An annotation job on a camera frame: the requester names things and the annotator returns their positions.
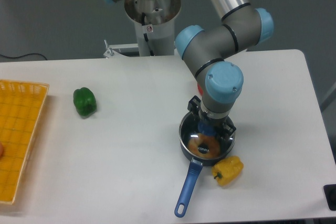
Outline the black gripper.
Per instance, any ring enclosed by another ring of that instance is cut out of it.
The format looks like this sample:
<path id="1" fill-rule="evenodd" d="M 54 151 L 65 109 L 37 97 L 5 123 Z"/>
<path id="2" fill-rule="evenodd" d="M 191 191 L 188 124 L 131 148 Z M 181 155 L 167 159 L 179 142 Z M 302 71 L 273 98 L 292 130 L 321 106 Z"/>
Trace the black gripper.
<path id="1" fill-rule="evenodd" d="M 187 109 L 194 116 L 199 116 L 198 130 L 200 133 L 215 133 L 218 128 L 218 139 L 235 139 L 236 127 L 232 121 L 226 121 L 230 110 L 223 113 L 215 113 L 201 107 L 201 100 L 198 96 L 193 96 L 187 105 Z"/>

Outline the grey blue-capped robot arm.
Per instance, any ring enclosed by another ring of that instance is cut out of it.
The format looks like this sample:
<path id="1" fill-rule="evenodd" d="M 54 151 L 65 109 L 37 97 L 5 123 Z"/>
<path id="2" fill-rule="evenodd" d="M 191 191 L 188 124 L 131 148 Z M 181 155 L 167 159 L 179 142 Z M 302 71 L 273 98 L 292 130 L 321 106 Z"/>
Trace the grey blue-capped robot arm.
<path id="1" fill-rule="evenodd" d="M 227 58 L 269 39 L 274 33 L 272 16 L 263 8 L 253 8 L 248 0 L 211 0 L 220 26 L 205 31 L 192 25 L 174 36 L 181 0 L 105 1 L 124 1 L 141 56 L 178 52 L 203 92 L 200 101 L 189 105 L 200 120 L 198 130 L 208 136 L 218 134 L 228 124 L 244 80 L 241 70 Z"/>

